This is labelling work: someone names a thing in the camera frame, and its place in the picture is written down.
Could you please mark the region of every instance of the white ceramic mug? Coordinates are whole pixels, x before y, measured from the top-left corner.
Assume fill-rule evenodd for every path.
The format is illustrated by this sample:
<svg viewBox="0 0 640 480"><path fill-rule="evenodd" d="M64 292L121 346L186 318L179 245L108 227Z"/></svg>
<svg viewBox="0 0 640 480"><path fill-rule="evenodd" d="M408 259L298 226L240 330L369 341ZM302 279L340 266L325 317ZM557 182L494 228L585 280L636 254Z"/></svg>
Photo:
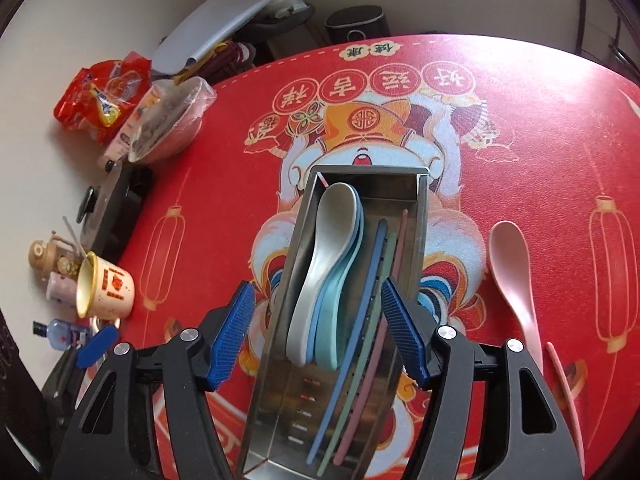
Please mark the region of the white ceramic mug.
<svg viewBox="0 0 640 480"><path fill-rule="evenodd" d="M87 253L78 273L78 317L124 319L131 313L134 294L133 278L126 270Z"/></svg>

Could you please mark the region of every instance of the light blue spoon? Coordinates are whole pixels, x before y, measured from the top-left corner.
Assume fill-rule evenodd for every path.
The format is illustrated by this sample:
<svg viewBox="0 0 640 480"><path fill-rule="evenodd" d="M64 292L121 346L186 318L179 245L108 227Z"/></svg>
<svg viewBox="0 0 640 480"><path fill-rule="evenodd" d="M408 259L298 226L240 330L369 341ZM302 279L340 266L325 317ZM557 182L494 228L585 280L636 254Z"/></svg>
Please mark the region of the light blue spoon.
<svg viewBox="0 0 640 480"><path fill-rule="evenodd" d="M358 225L357 236L353 246L340 264L336 266L330 279L327 280L326 292L318 309L318 328L314 339L316 364L327 371L335 370L342 363L344 346L348 337L345 320L340 315L340 296L351 265L360 250L364 234L364 211L359 197L356 224Z"/></svg>

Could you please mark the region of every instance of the red circle with character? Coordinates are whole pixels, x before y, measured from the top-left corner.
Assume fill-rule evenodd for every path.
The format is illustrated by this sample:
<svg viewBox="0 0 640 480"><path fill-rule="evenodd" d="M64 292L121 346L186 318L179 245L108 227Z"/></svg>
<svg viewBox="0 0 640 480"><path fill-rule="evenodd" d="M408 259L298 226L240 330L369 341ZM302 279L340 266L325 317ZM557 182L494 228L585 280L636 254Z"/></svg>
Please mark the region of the red circle with character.
<svg viewBox="0 0 640 480"><path fill-rule="evenodd" d="M244 140L245 153L260 153L277 147L276 137L284 131L286 118L270 112L254 121Z"/></svg>
<svg viewBox="0 0 640 480"><path fill-rule="evenodd" d="M273 99L273 110L279 114L297 112L316 98L318 81L303 77L286 85Z"/></svg>
<svg viewBox="0 0 640 480"><path fill-rule="evenodd" d="M420 86L420 73L404 63L390 63L371 73L371 87L380 95L402 97Z"/></svg>
<svg viewBox="0 0 640 480"><path fill-rule="evenodd" d="M476 88L469 70L453 61L434 61L422 69L422 78L438 94L464 95Z"/></svg>
<svg viewBox="0 0 640 480"><path fill-rule="evenodd" d="M320 98L333 105L353 101L365 91L367 82L360 70L338 70L320 83Z"/></svg>
<svg viewBox="0 0 640 480"><path fill-rule="evenodd" d="M370 106L363 106L351 112L348 122L351 128L357 132L366 132L378 126L380 112Z"/></svg>

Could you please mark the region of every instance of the red lantern illustration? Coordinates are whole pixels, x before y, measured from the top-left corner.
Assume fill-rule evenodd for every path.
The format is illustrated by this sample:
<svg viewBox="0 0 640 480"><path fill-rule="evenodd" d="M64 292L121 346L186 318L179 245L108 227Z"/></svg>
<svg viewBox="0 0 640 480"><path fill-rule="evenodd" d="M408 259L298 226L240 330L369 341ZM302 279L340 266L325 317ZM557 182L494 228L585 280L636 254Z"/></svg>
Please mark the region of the red lantern illustration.
<svg viewBox="0 0 640 480"><path fill-rule="evenodd" d="M598 338L615 354L638 320L638 263L629 222L610 196L596 197L589 218Z"/></svg>
<svg viewBox="0 0 640 480"><path fill-rule="evenodd" d="M175 265L184 237L182 206L173 205L156 222L140 277L143 304L155 310L169 296Z"/></svg>

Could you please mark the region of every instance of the stainless steel utensil holder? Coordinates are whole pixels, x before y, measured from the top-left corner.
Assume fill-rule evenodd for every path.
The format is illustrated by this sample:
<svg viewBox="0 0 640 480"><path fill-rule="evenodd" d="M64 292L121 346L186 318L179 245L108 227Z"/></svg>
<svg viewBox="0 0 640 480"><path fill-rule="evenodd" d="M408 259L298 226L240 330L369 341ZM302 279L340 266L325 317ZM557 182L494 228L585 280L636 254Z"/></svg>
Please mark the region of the stainless steel utensil holder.
<svg viewBox="0 0 640 480"><path fill-rule="evenodd" d="M353 316L357 310L378 221L385 218L388 232L398 232L404 209L408 211L408 219L398 284L406 298L417 298L419 290L426 240L430 184L428 170L390 166L312 168L283 277L274 304L271 305L267 341L242 438L237 475L248 480L317 478L318 465L350 386L348 379L318 455L311 465L307 465L306 456L338 374L337 371L322 370L315 364L297 368L285 356L287 331L313 253L315 218L320 197L325 190L318 173L329 185L335 182L351 184L358 191L364 208L362 246L342 293L342 308L347 309L346 315ZM387 333L376 377L349 452L341 466L329 464L322 475L324 478L359 480L364 477L380 441L401 371L402 363L396 346Z"/></svg>

